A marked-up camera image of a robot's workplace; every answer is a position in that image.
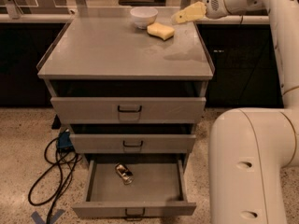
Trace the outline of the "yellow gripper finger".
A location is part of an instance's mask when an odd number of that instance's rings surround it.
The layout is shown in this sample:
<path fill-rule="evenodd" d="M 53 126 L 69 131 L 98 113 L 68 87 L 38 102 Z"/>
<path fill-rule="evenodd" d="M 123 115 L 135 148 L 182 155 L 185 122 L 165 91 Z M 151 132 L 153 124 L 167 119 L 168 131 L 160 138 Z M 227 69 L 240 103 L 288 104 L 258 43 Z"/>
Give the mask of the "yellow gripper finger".
<path fill-rule="evenodd" d="M 182 10 L 178 11 L 171 17 L 173 24 L 182 24 L 190 21 L 197 21 L 206 15 L 206 5 L 203 2 L 196 2 Z"/>

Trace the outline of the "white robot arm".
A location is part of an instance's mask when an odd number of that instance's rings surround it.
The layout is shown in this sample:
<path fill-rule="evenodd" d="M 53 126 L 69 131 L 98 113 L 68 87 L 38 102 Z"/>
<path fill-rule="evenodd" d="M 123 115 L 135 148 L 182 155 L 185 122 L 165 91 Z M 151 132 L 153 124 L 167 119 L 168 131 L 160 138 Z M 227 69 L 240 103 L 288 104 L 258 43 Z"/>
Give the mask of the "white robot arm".
<path fill-rule="evenodd" d="M 287 224 L 280 184 L 299 165 L 299 1 L 203 0 L 174 24 L 265 10 L 276 55 L 283 108 L 236 108 L 214 122 L 208 149 L 211 224 Z"/>

